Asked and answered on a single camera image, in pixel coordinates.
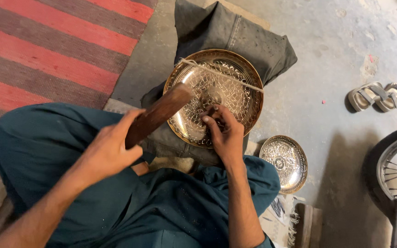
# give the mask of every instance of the red stripe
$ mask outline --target red stripe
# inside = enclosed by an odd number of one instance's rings
[[[52,100],[0,82],[0,110],[10,111],[25,105],[44,102],[52,102]]]
[[[34,0],[0,0],[0,7],[128,56],[131,55],[138,42],[136,39],[118,34]]]
[[[0,57],[91,89],[111,93],[118,74],[58,54],[0,31]]]
[[[141,3],[130,0],[87,0],[105,9],[115,11],[121,15],[147,23],[152,16],[154,9]]]

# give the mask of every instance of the spoked wheel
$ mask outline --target spoked wheel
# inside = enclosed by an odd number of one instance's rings
[[[397,199],[397,141],[381,155],[376,167],[379,186],[390,200]]]
[[[368,153],[363,175],[372,200],[393,224],[397,207],[397,130]]]

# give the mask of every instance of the teal clothing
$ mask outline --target teal clothing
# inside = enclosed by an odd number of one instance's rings
[[[0,118],[0,175],[22,214],[50,190],[102,127],[122,115],[63,103],[25,106]],[[151,154],[141,159],[151,163]],[[244,156],[257,215],[280,190],[274,166]],[[228,179],[218,167],[192,177],[175,169],[137,176],[131,168],[85,189],[47,247],[227,247]],[[267,238],[261,247],[273,247]]]

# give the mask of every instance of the concrete floor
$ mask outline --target concrete floor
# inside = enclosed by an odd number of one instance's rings
[[[261,144],[287,135],[304,149],[309,173],[295,195],[323,209],[322,247],[389,247],[391,226],[368,196],[361,166],[367,151],[397,130],[397,110],[351,113],[346,95],[367,81],[397,81],[397,0],[229,2],[287,35],[298,56],[265,87],[250,140]],[[113,99],[140,106],[141,96],[170,74],[177,43],[173,13],[174,0],[159,0]]]

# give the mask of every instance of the wooden block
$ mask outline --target wooden block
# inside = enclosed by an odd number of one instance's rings
[[[321,242],[321,232],[323,230],[323,211],[313,208],[312,229],[310,235],[309,248],[319,248]]]
[[[130,149],[138,144],[183,108],[192,97],[188,86],[176,84],[131,124],[125,138],[125,147]]]
[[[304,203],[298,203],[295,205],[295,209],[300,216],[300,222],[295,227],[295,248],[309,248],[313,207]]]

